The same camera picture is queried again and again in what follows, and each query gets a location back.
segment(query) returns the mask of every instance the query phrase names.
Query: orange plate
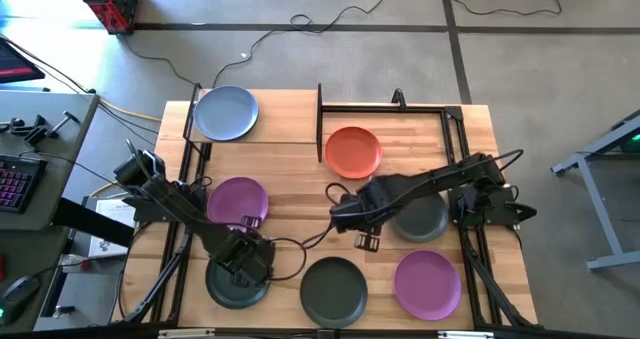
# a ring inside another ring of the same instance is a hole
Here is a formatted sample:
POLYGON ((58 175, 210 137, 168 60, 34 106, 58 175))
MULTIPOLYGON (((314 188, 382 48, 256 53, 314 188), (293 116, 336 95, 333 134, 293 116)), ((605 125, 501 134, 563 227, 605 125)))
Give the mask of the orange plate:
POLYGON ((366 178, 382 161, 382 147, 375 135, 359 127, 345 127, 331 134, 325 147, 327 163, 348 179, 366 178))

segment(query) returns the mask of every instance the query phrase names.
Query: computer mouse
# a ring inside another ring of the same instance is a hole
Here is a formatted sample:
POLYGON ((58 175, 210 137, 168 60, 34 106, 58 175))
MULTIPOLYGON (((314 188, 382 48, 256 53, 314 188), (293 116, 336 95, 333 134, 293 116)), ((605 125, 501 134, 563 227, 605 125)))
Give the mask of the computer mouse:
POLYGON ((40 289, 38 277, 25 275, 14 281, 0 298, 0 326, 13 323, 40 289))

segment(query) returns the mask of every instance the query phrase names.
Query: blue plate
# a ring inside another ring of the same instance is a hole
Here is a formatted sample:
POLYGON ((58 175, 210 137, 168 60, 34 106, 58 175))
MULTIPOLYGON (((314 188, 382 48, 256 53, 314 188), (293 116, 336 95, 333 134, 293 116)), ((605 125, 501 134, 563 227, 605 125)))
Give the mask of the blue plate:
POLYGON ((196 128, 211 140, 227 141, 247 134, 258 119, 258 102, 246 89, 221 86, 205 94, 193 111, 196 128))

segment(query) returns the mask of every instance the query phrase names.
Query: purple plate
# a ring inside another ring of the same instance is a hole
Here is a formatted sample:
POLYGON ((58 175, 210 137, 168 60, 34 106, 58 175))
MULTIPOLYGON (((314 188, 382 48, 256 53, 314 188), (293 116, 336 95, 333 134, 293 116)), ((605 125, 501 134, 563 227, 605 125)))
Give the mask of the purple plate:
POLYGON ((410 314, 422 320, 440 320, 460 301, 460 276, 451 262, 429 250, 402 258, 394 277, 396 298, 410 314))
POLYGON ((225 180, 211 193, 207 217, 214 223, 241 223, 245 215, 264 220, 268 209, 269 196, 262 185, 251 178, 238 177, 225 180))

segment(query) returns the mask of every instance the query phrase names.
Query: white paper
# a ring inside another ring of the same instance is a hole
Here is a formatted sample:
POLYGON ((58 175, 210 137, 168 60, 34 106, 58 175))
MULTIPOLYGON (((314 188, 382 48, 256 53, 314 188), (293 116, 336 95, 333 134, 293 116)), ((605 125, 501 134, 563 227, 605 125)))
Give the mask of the white paper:
MULTIPOLYGON (((102 214, 112 220, 133 227, 133 216, 136 209, 125 204, 120 199, 99 200, 96 204, 96 213, 102 214)), ((105 241, 102 238, 91 238, 89 258, 107 257, 127 254, 127 248, 105 241)))

